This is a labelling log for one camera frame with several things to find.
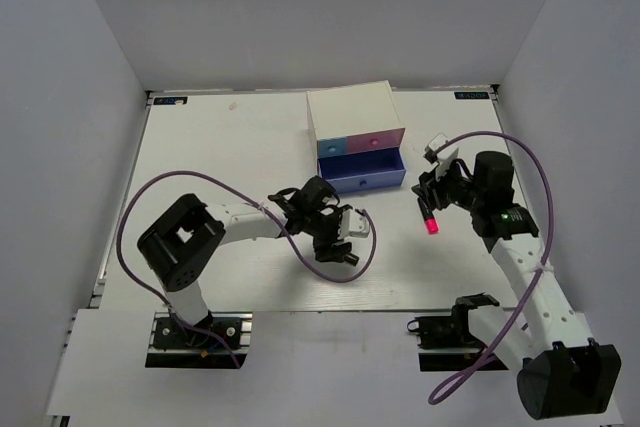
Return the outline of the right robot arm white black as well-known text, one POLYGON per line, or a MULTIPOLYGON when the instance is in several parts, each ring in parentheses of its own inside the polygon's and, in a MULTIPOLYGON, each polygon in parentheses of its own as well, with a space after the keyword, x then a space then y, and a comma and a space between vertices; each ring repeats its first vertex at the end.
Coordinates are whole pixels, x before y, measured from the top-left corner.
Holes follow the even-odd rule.
POLYGON ((612 398, 621 358, 600 344, 576 314, 553 268, 529 211, 514 200, 514 166, 505 153, 483 151, 472 169, 449 155, 428 152, 433 169, 413 191, 429 211, 460 207, 518 299, 506 315, 489 294, 460 297, 451 331, 461 344, 479 341, 516 375, 520 401, 535 420, 601 414, 612 398))

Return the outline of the green highlighter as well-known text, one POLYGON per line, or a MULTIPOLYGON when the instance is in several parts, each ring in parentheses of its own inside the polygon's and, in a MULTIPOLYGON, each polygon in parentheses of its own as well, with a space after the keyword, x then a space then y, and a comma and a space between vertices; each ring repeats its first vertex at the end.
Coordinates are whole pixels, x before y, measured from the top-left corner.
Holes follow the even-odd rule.
POLYGON ((321 263, 346 263, 351 266, 359 262, 359 257, 352 253, 351 242, 323 246, 316 251, 315 258, 321 263))

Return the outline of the light blue drawer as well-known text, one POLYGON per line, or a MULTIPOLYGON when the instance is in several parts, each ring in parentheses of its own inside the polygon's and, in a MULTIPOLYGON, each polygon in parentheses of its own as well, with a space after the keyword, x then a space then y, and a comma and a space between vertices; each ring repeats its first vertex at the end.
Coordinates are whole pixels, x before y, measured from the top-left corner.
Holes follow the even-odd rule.
POLYGON ((338 137, 331 139, 319 139, 317 141, 317 154, 319 158, 342 156, 347 153, 347 138, 338 137))

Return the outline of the pink highlighter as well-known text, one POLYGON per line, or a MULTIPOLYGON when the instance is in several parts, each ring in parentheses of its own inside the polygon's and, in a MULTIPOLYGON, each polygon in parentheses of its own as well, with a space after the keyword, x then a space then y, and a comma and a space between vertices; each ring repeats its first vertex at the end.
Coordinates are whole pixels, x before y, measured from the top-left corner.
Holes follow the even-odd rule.
POLYGON ((438 234, 439 225, 432 210, 429 208, 427 203, 421 197, 417 198, 417 203, 418 203, 427 233, 429 235, 438 234))

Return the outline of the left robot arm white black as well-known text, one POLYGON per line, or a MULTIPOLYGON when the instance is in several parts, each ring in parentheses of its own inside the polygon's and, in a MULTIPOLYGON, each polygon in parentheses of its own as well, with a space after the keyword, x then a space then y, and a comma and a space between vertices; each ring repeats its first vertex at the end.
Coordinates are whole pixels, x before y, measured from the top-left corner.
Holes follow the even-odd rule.
POLYGON ((283 189, 268 200, 280 209, 274 216, 247 201, 207 207, 195 194, 185 194, 138 239, 139 252, 180 318, 177 334, 188 345, 202 345, 210 337, 210 311, 198 279, 222 245, 304 233, 312 238, 316 261, 358 264, 349 239, 368 237, 369 221, 341 205, 330 183, 314 176, 302 188, 283 189))

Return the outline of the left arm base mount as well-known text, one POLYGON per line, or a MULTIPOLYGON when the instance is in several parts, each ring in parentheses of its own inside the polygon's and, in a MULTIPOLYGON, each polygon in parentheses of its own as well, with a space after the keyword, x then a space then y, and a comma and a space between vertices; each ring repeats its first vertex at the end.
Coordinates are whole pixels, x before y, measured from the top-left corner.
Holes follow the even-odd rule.
POLYGON ((179 324, 173 315, 158 312, 151 325, 146 368, 234 370, 243 366, 249 352, 252 315, 213 313, 207 328, 224 340, 233 354, 216 338, 179 324))

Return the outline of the pink drawer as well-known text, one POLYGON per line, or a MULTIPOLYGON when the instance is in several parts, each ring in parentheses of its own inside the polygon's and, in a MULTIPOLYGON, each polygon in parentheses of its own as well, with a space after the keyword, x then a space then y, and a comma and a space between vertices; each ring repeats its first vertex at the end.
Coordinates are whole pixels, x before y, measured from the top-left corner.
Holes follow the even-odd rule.
POLYGON ((356 154, 390 148, 398 148, 404 136, 405 128, 368 132, 347 138, 346 153, 356 154))

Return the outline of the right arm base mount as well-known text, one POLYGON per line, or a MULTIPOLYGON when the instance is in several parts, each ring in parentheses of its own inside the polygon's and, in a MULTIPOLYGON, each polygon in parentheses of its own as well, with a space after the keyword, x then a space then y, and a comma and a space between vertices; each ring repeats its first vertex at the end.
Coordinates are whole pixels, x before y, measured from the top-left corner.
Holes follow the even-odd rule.
POLYGON ((456 372, 470 367, 485 345, 461 335, 449 315, 418 316, 407 323, 409 334, 418 340, 421 372, 456 372))

